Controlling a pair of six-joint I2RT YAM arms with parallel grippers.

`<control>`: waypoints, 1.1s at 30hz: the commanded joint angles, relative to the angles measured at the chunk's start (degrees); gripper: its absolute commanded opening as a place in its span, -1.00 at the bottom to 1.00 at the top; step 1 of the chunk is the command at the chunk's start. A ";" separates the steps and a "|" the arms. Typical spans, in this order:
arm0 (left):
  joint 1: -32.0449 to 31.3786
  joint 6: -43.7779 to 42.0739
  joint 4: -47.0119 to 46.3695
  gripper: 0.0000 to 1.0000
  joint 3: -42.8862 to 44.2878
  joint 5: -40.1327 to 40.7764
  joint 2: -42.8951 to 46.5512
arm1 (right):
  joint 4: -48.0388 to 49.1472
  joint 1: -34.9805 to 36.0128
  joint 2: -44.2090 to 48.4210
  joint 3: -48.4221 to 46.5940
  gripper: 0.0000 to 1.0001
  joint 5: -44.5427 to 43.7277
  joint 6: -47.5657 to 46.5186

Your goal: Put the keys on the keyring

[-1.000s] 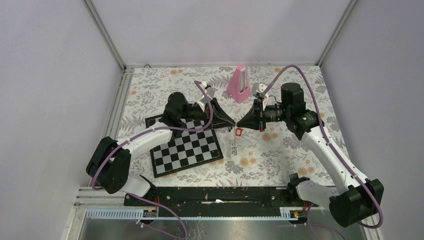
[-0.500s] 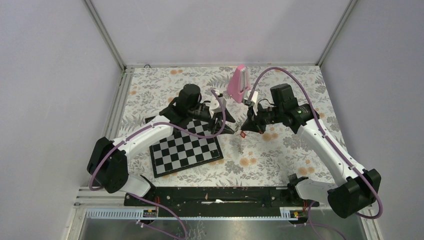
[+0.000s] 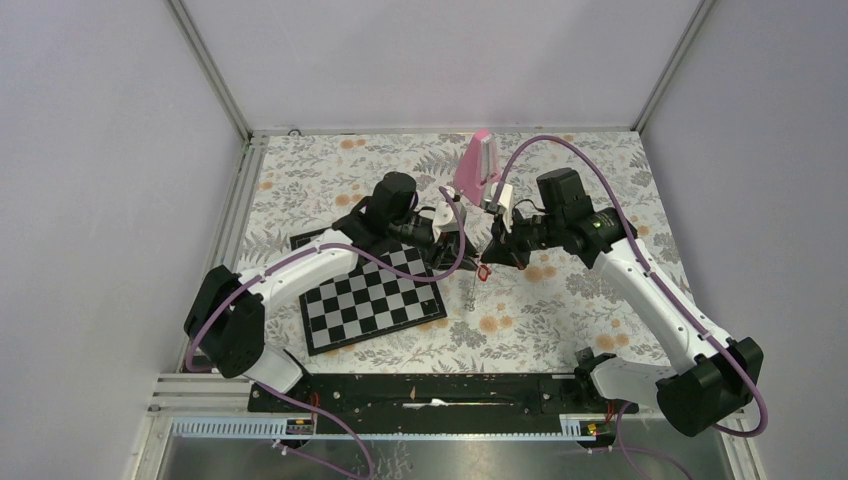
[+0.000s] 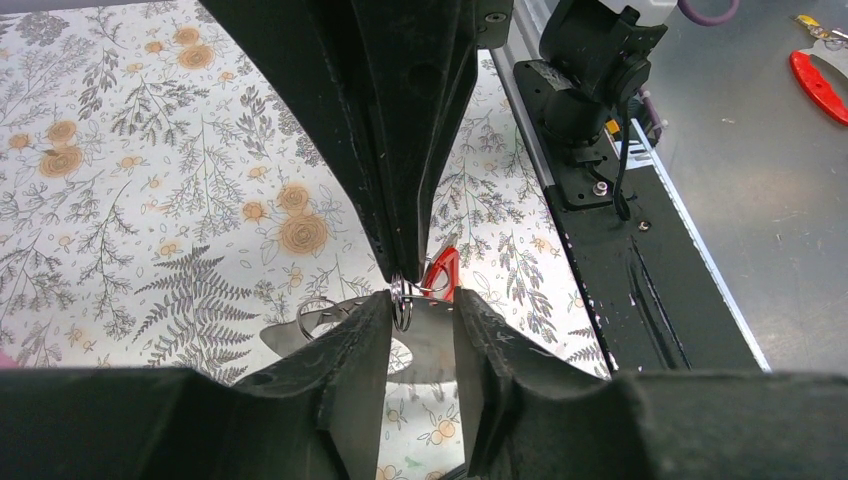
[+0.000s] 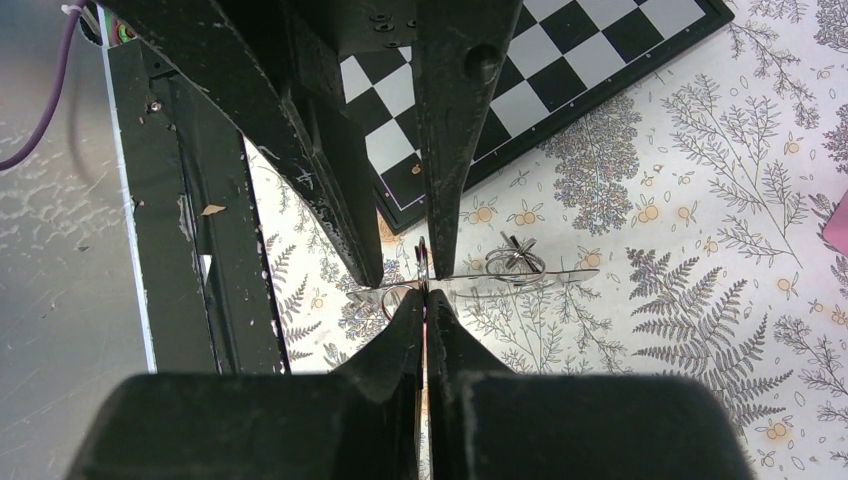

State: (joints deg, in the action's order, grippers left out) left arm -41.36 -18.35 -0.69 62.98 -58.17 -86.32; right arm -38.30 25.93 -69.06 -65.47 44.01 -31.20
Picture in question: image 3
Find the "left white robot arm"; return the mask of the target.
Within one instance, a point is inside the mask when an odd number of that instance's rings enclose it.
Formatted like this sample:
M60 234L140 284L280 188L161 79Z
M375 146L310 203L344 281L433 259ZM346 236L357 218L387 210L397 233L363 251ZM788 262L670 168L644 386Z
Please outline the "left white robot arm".
M186 370L244 377L285 410L304 407L307 370L286 349L267 344L268 320L313 289L322 297L312 310L329 342L421 312L424 285L477 267L460 193L443 187L440 194L439 204L419 208L415 180L392 171L306 245L240 272L210 270L184 324Z

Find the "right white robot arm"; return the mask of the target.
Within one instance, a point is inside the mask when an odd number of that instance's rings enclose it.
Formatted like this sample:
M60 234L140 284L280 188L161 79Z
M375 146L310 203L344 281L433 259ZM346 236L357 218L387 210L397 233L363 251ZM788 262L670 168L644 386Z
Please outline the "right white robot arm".
M668 366L627 361L614 354L579 361L575 402L597 412L611 400L658 409L680 433L694 437L755 398L764 354L750 337L736 340L713 323L645 253L631 224L612 208L594 209L579 174L562 168L537 179L544 212L523 217L512 187L491 182L482 195L493 214L487 264L518 269L534 251L561 248L597 272L649 327Z

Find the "red key tag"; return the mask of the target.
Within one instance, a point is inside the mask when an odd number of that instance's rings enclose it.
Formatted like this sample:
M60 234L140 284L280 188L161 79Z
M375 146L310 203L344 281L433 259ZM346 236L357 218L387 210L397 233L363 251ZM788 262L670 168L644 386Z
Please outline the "red key tag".
M487 265L481 264L477 269L477 277L480 281L486 282L491 272L492 270Z

